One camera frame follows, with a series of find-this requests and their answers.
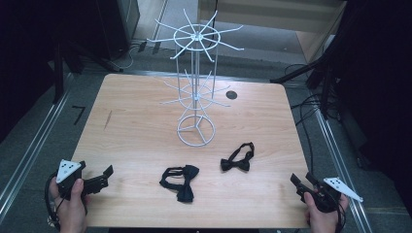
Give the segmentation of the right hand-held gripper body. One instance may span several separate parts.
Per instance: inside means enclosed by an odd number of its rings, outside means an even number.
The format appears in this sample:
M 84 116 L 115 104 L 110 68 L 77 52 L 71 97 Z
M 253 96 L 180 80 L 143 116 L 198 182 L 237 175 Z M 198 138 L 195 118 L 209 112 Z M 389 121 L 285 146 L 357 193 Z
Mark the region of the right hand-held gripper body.
M 305 202 L 304 193 L 309 192 L 320 212 L 331 213 L 338 210 L 339 198 L 342 194 L 349 196 L 359 202 L 363 198 L 358 196 L 354 190 L 343 183 L 339 178 L 324 178 L 321 182 L 317 180 L 315 185 L 317 190 L 312 190 L 300 181 L 296 186 L 296 194 L 300 196 L 300 200 Z

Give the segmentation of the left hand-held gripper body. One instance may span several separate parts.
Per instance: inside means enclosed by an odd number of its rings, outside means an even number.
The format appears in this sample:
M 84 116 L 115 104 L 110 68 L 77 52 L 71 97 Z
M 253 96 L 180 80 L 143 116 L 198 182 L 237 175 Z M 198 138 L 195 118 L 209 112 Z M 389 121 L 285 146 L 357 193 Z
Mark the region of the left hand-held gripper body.
M 66 200 L 71 199 L 72 187 L 77 179 L 82 178 L 82 170 L 80 162 L 73 162 L 62 159 L 60 161 L 56 184 L 60 196 Z M 84 189 L 82 195 L 95 194 L 107 187 L 108 179 L 103 174 L 88 180 L 84 180 Z

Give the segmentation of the black bow tie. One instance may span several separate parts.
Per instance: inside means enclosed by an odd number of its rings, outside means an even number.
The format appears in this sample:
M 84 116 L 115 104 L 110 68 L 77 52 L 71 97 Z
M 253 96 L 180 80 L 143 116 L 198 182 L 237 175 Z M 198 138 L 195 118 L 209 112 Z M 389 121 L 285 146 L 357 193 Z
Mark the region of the black bow tie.
M 170 167 L 167 168 L 159 181 L 159 184 L 168 189 L 177 192 L 177 200 L 182 203 L 191 203 L 194 199 L 194 194 L 190 186 L 190 182 L 199 173 L 199 169 L 192 165 L 184 167 Z M 170 183 L 167 179 L 169 177 L 183 177 L 183 183 Z
M 246 152 L 245 157 L 241 160 L 235 161 L 234 158 L 238 155 L 240 150 L 244 147 L 249 147 L 250 150 Z M 255 146 L 252 142 L 242 144 L 237 150 L 235 150 L 228 159 L 221 159 L 221 169 L 225 171 L 229 171 L 232 168 L 239 168 L 245 172 L 250 170 L 250 160 L 255 155 Z

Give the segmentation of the white wire display rack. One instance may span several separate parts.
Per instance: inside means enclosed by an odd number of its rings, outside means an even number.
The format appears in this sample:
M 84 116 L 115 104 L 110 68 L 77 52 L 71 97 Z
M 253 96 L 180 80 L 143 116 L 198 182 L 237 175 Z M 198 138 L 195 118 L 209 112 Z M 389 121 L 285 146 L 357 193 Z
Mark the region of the white wire display rack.
M 213 26 L 218 11 L 206 23 L 194 23 L 186 10 L 183 12 L 187 23 L 180 27 L 156 20 L 158 26 L 171 30 L 172 35 L 149 39 L 149 42 L 174 44 L 175 54 L 171 59 L 175 61 L 177 82 L 165 84 L 177 91 L 177 97 L 166 104 L 178 103 L 183 108 L 176 129 L 181 142 L 190 147 L 203 147 L 211 143 L 216 134 L 216 126 L 207 110 L 213 105 L 227 107 L 215 98 L 219 92 L 229 89 L 229 86 L 217 87 L 219 47 L 241 50 L 225 43 L 222 34 L 238 31 L 242 26 L 218 30 Z

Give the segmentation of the person's right hand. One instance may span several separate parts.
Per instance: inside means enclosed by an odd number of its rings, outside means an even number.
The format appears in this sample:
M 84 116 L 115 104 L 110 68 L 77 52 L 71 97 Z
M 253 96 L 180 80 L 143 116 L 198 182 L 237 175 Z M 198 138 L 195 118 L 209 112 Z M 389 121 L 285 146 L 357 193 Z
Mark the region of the person's right hand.
M 304 193 L 304 200 L 307 206 L 304 216 L 311 233 L 336 233 L 343 228 L 343 213 L 349 206 L 349 200 L 344 194 L 339 198 L 339 210 L 332 213 L 320 212 L 309 192 Z

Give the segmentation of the person's left hand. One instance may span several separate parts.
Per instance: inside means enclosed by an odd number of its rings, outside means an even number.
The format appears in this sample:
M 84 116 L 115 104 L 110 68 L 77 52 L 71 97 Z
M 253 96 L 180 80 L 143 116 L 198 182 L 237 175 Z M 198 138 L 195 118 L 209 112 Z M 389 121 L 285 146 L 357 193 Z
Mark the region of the person's left hand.
M 71 190 L 69 201 L 60 197 L 56 177 L 50 182 L 50 193 L 54 203 L 58 206 L 59 233 L 86 233 L 86 210 L 82 201 L 84 181 L 77 179 Z

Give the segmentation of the black metal stand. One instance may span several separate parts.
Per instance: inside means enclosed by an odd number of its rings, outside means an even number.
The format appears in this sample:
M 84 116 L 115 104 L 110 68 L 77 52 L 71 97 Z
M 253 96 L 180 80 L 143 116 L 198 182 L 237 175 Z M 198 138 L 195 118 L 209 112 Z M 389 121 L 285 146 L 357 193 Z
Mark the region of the black metal stand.
M 309 89 L 315 89 L 320 84 L 322 85 L 321 92 L 321 104 L 320 111 L 324 119 L 327 119 L 327 110 L 328 110 L 328 96 L 332 83 L 332 65 L 331 60 L 334 57 L 333 49 L 327 49 L 318 59 L 315 61 L 303 65 L 301 68 L 298 68 L 295 71 L 292 71 L 289 74 L 284 75 L 281 78 L 271 79 L 271 83 L 285 83 L 290 81 L 300 75 L 303 75 L 309 71 L 311 74 L 306 81 L 306 86 Z
M 102 58 L 98 57 L 91 51 L 85 49 L 77 43 L 63 40 L 57 41 L 53 45 L 54 51 L 54 98 L 53 103 L 56 104 L 63 96 L 64 93 L 64 79 L 63 79 L 63 61 L 66 61 L 69 68 L 75 72 L 81 74 L 84 66 L 80 61 L 79 54 L 90 58 L 92 61 L 100 65 L 102 68 L 110 72 L 119 73 L 122 72 L 122 68 L 115 68 Z

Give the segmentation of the dark cabinet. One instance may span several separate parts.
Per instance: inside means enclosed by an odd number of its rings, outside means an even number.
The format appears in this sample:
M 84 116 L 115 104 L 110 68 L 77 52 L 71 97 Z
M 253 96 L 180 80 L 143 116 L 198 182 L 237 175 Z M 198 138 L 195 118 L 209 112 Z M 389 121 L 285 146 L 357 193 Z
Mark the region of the dark cabinet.
M 116 59 L 131 45 L 140 18 L 138 0 L 97 0 L 102 24 L 103 57 Z

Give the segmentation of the light wooden platform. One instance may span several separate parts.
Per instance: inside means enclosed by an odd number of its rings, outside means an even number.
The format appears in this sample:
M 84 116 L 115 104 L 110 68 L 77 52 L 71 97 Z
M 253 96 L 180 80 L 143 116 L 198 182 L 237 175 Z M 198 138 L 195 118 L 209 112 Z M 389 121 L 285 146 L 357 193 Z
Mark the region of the light wooden platform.
M 320 53 L 328 37 L 336 33 L 345 0 L 197 0 L 197 18 L 296 32 L 307 62 Z

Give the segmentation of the metal floor rail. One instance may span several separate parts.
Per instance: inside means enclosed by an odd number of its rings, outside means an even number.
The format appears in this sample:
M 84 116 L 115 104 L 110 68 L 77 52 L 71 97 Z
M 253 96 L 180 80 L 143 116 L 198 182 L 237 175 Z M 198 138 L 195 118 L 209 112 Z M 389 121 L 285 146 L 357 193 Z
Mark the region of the metal floor rail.
M 354 186 L 353 180 L 344 162 L 343 156 L 337 145 L 337 142 L 334 138 L 334 135 L 331 131 L 328 121 L 324 119 L 320 111 L 316 112 L 316 116 L 317 116 L 317 121 L 323 132 L 324 138 L 326 140 L 326 145 L 328 147 L 335 170 L 338 174 L 338 178 L 344 184 L 346 184 L 349 188 L 355 191 L 356 188 Z M 349 198 L 350 210 L 351 210 L 352 216 L 354 217 L 354 221 L 356 223 L 356 226 L 359 232 L 360 233 L 373 233 L 362 202 L 350 197 L 349 195 L 347 195 L 347 197 Z
M 54 104 L 54 88 L 47 91 L 0 144 L 0 226 L 52 133 L 76 76 L 69 73 L 63 80 L 60 99 Z

